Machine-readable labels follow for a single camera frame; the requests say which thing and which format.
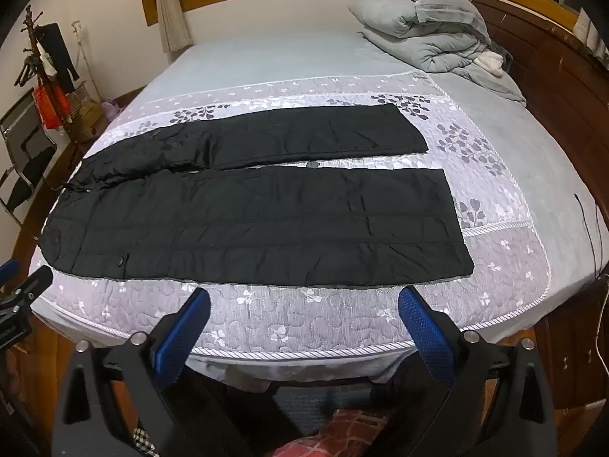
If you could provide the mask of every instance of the beige curtain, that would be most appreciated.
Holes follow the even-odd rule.
[[[586,48],[588,48],[596,58],[601,60],[605,68],[609,70],[609,50],[584,9],[582,9],[579,14],[577,23],[573,28],[573,34],[577,39],[583,42],[586,45]]]
[[[156,10],[165,53],[181,50],[193,44],[187,20],[180,7],[180,0],[156,0]]]

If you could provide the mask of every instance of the mattress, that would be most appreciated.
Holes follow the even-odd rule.
[[[270,108],[392,102],[427,155],[296,164],[444,168],[474,275],[421,286],[433,308],[496,341],[533,325],[595,274],[601,236],[594,200],[545,129],[521,105],[453,74],[433,77],[358,34],[264,36],[188,50],[115,120],[88,155],[178,121]],[[582,210],[574,197],[577,194]],[[592,242],[584,227],[590,227]],[[44,258],[37,249],[32,269]],[[176,311],[198,284],[86,280],[54,273],[33,304],[73,340],[121,343]],[[399,321],[400,288],[370,291],[203,284],[212,317],[188,365],[263,390],[269,380],[386,380],[414,350]]]

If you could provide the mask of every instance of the wooden headboard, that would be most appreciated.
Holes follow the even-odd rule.
[[[513,54],[510,75],[529,111],[567,154],[609,226],[609,72],[558,24],[501,0],[470,1],[491,39]]]

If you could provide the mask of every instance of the silver bolt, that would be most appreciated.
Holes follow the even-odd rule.
[[[526,350],[533,350],[535,348],[535,342],[530,338],[523,338],[520,343]]]
[[[84,352],[88,348],[89,342],[87,342],[86,340],[81,340],[80,342],[78,342],[78,344],[76,344],[76,352]]]
[[[468,331],[464,332],[463,338],[468,344],[476,344],[480,340],[480,335],[469,329]]]
[[[138,331],[131,336],[131,343],[133,345],[142,345],[147,338],[148,335],[146,335],[143,331]]]

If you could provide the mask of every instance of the white wall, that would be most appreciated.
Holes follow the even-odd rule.
[[[347,9],[351,0],[230,0],[187,13],[195,43],[247,33],[276,30],[359,29]],[[158,26],[147,27],[141,0],[32,0],[32,11],[44,10],[40,23],[57,22],[68,50],[76,55],[71,22],[80,20],[86,53],[101,94],[117,97],[148,84],[167,67]],[[22,18],[0,47],[0,115],[23,94],[14,88],[27,45]],[[84,72],[82,65],[79,73]],[[8,166],[0,147],[0,171]],[[0,262],[10,257],[18,227],[0,214]]]

